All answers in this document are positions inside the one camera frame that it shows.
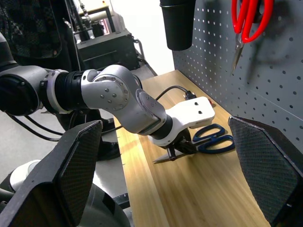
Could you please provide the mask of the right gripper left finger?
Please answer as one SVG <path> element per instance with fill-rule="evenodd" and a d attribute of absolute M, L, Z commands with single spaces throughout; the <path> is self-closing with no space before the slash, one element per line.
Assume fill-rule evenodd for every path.
<path fill-rule="evenodd" d="M 66 131 L 0 214 L 2 227 L 75 227 L 91 189 L 102 122 Z"/>

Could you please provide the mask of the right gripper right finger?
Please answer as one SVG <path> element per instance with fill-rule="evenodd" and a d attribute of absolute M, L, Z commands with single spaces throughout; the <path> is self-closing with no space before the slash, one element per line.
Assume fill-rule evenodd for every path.
<path fill-rule="evenodd" d="M 272 227 L 303 225 L 303 155 L 277 128 L 231 116 L 243 175 Z"/>

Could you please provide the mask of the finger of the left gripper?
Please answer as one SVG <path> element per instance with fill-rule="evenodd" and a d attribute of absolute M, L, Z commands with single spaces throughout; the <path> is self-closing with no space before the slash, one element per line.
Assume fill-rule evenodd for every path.
<path fill-rule="evenodd" d="M 167 147 L 168 159 L 169 160 L 176 160 L 177 156 L 175 153 L 175 148 L 173 146 Z"/>
<path fill-rule="evenodd" d="M 190 141 L 182 142 L 182 153 L 183 154 L 195 154 L 197 152 L 196 146 Z"/>

